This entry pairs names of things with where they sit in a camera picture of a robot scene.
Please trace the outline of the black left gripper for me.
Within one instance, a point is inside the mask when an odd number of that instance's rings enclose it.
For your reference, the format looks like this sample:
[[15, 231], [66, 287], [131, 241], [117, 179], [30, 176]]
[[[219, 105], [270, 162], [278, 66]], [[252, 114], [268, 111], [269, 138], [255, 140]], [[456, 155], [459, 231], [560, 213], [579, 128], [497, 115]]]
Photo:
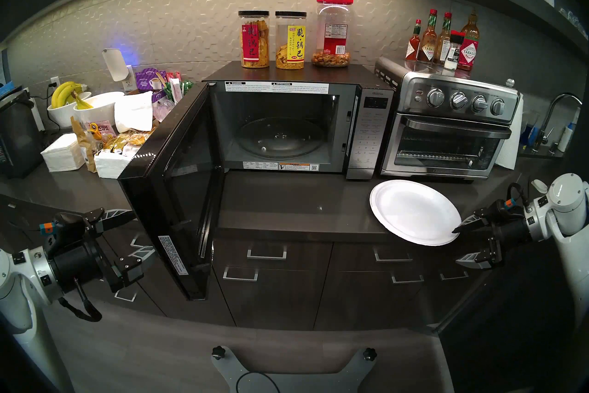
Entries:
[[101, 248], [99, 235], [135, 220], [132, 210], [99, 208], [84, 213], [82, 219], [86, 227], [55, 227], [48, 237], [48, 263], [64, 293], [98, 279], [117, 292], [142, 279], [159, 259], [153, 246], [135, 246], [114, 265]]

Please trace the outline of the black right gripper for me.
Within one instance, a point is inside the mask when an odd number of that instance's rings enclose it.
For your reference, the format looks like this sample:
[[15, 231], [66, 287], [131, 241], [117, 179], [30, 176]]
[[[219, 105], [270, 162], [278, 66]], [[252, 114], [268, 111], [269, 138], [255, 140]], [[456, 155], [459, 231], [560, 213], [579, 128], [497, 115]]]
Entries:
[[485, 211], [475, 211], [452, 230], [453, 234], [469, 233], [491, 227], [489, 249], [468, 253], [455, 263], [468, 269], [492, 269], [502, 262], [502, 254], [508, 249], [531, 243], [532, 235], [524, 219], [495, 222]]

